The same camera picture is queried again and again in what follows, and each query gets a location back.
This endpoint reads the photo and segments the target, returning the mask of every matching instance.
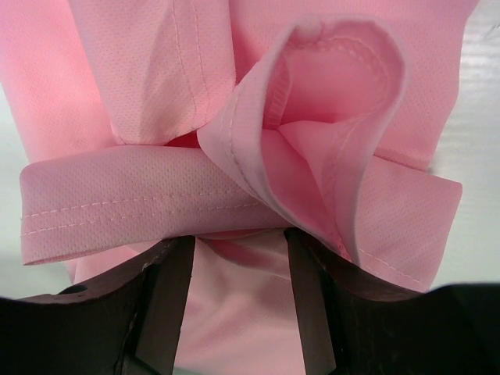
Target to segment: seam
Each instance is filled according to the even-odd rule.
[[[370,267],[370,266],[363,265],[362,268],[365,268],[365,269],[369,270],[375,276],[379,276],[379,273],[376,270],[374,270],[372,267]]]
[[[271,127],[272,129],[279,127],[281,124],[291,90],[291,73],[287,65],[286,56],[283,53],[277,66],[280,69],[280,76],[276,79],[273,94],[271,95],[263,121],[264,127]]]
[[[402,276],[404,276],[404,277],[409,278],[411,281],[415,281],[415,282],[416,282],[418,285],[420,285],[422,288],[425,288],[425,287],[423,286],[423,284],[422,284],[420,281],[418,281],[418,280],[414,279],[414,278],[413,278],[413,277],[411,277],[410,275],[407,275],[406,273],[403,273],[403,272],[401,272],[401,271],[397,270],[396,268],[394,268],[393,266],[391,266],[389,263],[387,263],[387,262],[383,261],[382,259],[379,259],[379,258],[377,258],[376,256],[373,256],[373,255],[371,255],[371,254],[369,254],[369,253],[365,252],[362,248],[359,248],[359,250],[360,250],[360,252],[362,252],[363,254],[368,255],[370,258],[375,259],[375,260],[378,260],[380,263],[382,263],[382,264],[384,264],[385,266],[389,267],[391,270],[396,271],[396,273],[399,273],[400,275],[402,275]]]
[[[388,81],[389,81],[389,78],[388,78],[388,73],[387,73],[387,70],[386,70],[386,67],[385,65],[382,63],[382,60],[380,59],[380,56],[375,53],[375,51],[373,49],[371,49],[368,45],[366,45],[365,43],[363,43],[362,41],[360,41],[359,39],[356,39],[356,38],[352,38],[352,37],[331,37],[325,41],[341,41],[341,40],[347,40],[347,41],[350,41],[350,42],[355,42],[355,43],[358,43],[359,45],[361,45],[362,47],[364,47],[367,51],[369,51],[373,57],[376,59],[377,61],[377,64],[378,66],[381,68],[382,70],[382,74],[384,75],[384,79],[385,79],[385,83],[384,83],[384,86],[385,86],[385,90],[384,90],[384,94],[381,95],[382,98],[380,99],[380,101],[378,103],[376,103],[372,109],[368,110],[367,112],[365,113],[361,113],[358,117],[357,120],[355,120],[355,123],[352,125],[352,127],[350,128],[349,132],[346,134],[343,142],[339,145],[339,151],[338,151],[338,154],[335,158],[334,161],[331,162],[331,164],[334,165],[333,167],[333,170],[332,170],[332,174],[331,174],[331,178],[330,180],[332,180],[332,189],[335,189],[335,185],[337,184],[337,175],[338,175],[338,160],[341,158],[341,156],[344,154],[344,150],[345,150],[345,145],[347,144],[349,138],[351,137],[353,131],[357,128],[357,126],[364,120],[366,119],[371,113],[374,113],[376,112],[382,105],[383,103],[385,102],[385,100],[387,99],[387,96],[388,96]],[[321,48],[326,48],[326,46],[324,45],[324,42],[325,41],[322,41],[323,43],[319,43],[320,47]],[[313,43],[308,43],[308,44],[304,44],[302,45],[303,47],[308,47],[308,46],[314,46],[314,45],[318,45],[318,42],[321,42],[321,41],[317,41],[317,42],[313,42]],[[296,48],[301,48],[301,45],[293,45],[292,43],[289,44],[290,46],[292,47],[296,47]],[[361,58],[361,56],[358,55],[358,53],[356,51],[352,51],[351,49],[347,50],[345,47],[343,48],[340,48],[340,46],[332,46],[332,48],[335,48],[337,49],[339,52],[351,52],[349,53],[349,55],[352,55],[353,57],[357,58],[361,63],[364,63],[366,65],[366,67],[369,67],[370,68],[370,64],[365,61],[363,58]],[[334,228],[332,228],[332,230],[329,230],[328,232],[329,235],[337,242],[337,246],[339,247],[339,251],[341,253],[345,253],[346,255],[348,255],[348,252],[347,252],[347,249],[345,248],[344,246],[344,242],[342,240],[342,237],[338,231],[338,225],[337,225],[337,221],[334,220]]]
[[[186,72],[186,67],[184,66],[184,62],[182,61],[182,56],[180,53],[180,42],[179,42],[179,28],[177,27],[177,18],[175,16],[175,1],[172,1],[172,18],[173,18],[173,26],[175,28],[175,40],[177,46],[177,56],[179,57],[180,66],[182,67],[182,73],[186,78],[187,89],[189,90],[189,94],[191,95],[191,100],[193,101],[193,106],[195,107],[195,113],[193,113],[193,117],[191,119],[190,129],[193,127],[193,122],[195,121],[196,114],[198,113],[198,107],[196,105],[195,94],[191,89],[191,84],[189,83],[188,73]]]
[[[233,194],[233,193],[237,193],[239,191],[241,191],[241,189],[228,190],[228,191],[214,191],[214,192],[210,192],[210,193],[164,195],[161,197],[152,197],[152,198],[130,198],[130,199],[115,200],[115,201],[95,202],[95,203],[89,203],[87,205],[74,205],[74,206],[70,206],[70,207],[65,207],[63,209],[53,209],[50,211],[33,213],[31,215],[23,216],[23,219],[26,219],[29,217],[41,216],[41,215],[48,215],[48,214],[52,214],[52,213],[61,213],[64,211],[69,211],[71,209],[84,209],[86,207],[92,207],[92,206],[97,206],[97,205],[113,205],[116,203],[126,203],[126,202],[149,202],[149,201],[158,201],[158,200],[167,199],[167,198],[180,198],[180,197],[198,197],[198,196],[203,197],[203,196],[211,196],[211,195]]]
[[[209,88],[207,87],[207,83],[206,83],[205,72],[203,71],[202,51],[200,50],[200,30],[199,30],[198,13],[196,12],[196,6],[195,6],[194,0],[191,0],[191,7],[193,8],[193,12],[195,14],[196,48],[198,49],[198,64],[200,66],[200,73],[202,74],[203,87],[205,88],[206,97],[207,97],[207,106],[206,106],[206,110],[205,110],[205,115],[203,116],[203,123],[206,123],[207,117],[209,115],[211,100],[210,100]]]
[[[220,124],[219,124],[219,139],[222,140],[222,133],[224,130],[224,122],[226,119],[226,113],[227,113],[227,107],[229,107],[230,99],[226,101],[226,105],[224,106],[224,111],[222,112],[222,117],[220,119]]]
[[[361,57],[356,51],[353,51],[350,48],[346,48],[343,45],[337,45],[337,46],[335,46],[335,45],[331,45],[331,46],[326,45],[326,43],[329,42],[329,41],[332,41],[332,42],[335,42],[335,41],[350,41],[351,43],[356,43],[358,45],[361,45],[365,50],[367,50],[368,52],[370,52],[372,54],[372,56],[375,58],[375,60],[377,61],[378,66],[381,68],[382,74],[384,75],[384,78],[385,78],[384,85],[386,86],[386,88],[385,88],[385,92],[384,92],[383,98],[377,104],[375,104],[373,106],[373,109],[369,110],[367,113],[375,112],[377,110],[377,107],[379,107],[381,105],[381,103],[383,103],[384,100],[387,98],[387,91],[388,91],[387,85],[389,83],[389,76],[388,76],[388,72],[387,72],[386,66],[382,63],[382,60],[381,60],[380,56],[369,45],[365,44],[362,40],[360,40],[360,39],[358,39],[356,37],[347,37],[347,36],[344,36],[344,37],[329,37],[328,39],[322,39],[322,40],[319,40],[319,41],[312,41],[312,42],[304,43],[304,44],[296,44],[296,43],[293,43],[291,41],[288,41],[287,44],[286,44],[286,47],[299,48],[299,49],[304,49],[304,48],[308,48],[308,47],[320,47],[321,51],[326,51],[326,50],[328,50],[330,48],[334,48],[335,50],[337,50],[339,52],[346,52],[349,55],[351,55],[352,57],[357,58],[358,61],[360,61],[361,63],[364,63],[366,67],[370,68],[370,67],[373,66],[372,64],[368,63],[363,57]]]
[[[228,132],[229,132],[229,152],[230,152],[230,157],[233,160],[233,162],[234,162],[234,164],[235,164],[235,166],[237,168],[237,171],[243,177],[243,181],[247,185],[248,189],[250,190],[250,192],[252,193],[252,195],[254,196],[254,198],[256,198],[256,197],[259,197],[259,195],[255,192],[255,190],[253,189],[253,186],[250,185],[250,183],[247,180],[247,177],[243,173],[243,169],[241,168],[241,165],[238,162],[238,159],[236,158],[236,155],[234,154],[234,145],[233,145],[233,123],[234,123],[234,115],[236,114],[236,108],[238,107],[238,103],[240,102],[241,92],[244,89],[245,89],[245,87],[243,87],[241,90],[238,90],[238,92],[236,94],[236,99],[234,100],[234,109],[233,109],[233,113],[231,115],[231,121],[229,122],[229,129],[228,129]]]
[[[60,225],[57,227],[49,227],[49,228],[43,228],[43,229],[38,229],[38,230],[33,230],[31,232],[27,232],[21,237],[27,237],[31,236],[33,234],[45,232],[48,230],[57,230],[57,229],[64,229],[64,228],[71,228],[71,227],[81,227],[83,225],[88,225],[88,224],[93,224],[93,223],[104,223],[105,221],[120,221],[120,220],[125,220],[129,218],[135,218],[135,217],[146,217],[146,216],[158,216],[158,215],[164,215],[168,213],[198,213],[198,212],[209,212],[209,211],[215,211],[218,209],[244,209],[248,207],[255,207],[257,205],[260,205],[260,203],[249,203],[246,205],[230,205],[230,206],[220,206],[220,207],[208,207],[206,209],[177,209],[177,210],[170,210],[170,211],[164,211],[164,212],[152,212],[152,213],[139,213],[136,215],[125,215],[125,216],[118,216],[117,218],[106,218],[106,219],[99,219],[99,220],[89,220],[89,221],[84,221],[82,223],[71,223],[71,224],[66,224],[66,225]]]

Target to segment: pink shirt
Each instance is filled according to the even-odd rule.
[[[198,235],[177,365],[302,375],[277,228],[430,286],[462,188],[427,168],[476,3],[0,2],[25,263],[78,282]]]

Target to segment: perforated fabric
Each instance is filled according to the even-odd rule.
[[[476,0],[69,3],[0,2],[0,78],[45,160],[21,178],[26,263],[79,282],[198,234],[176,361],[208,374],[304,373],[272,228],[429,287],[461,187],[425,169]]]

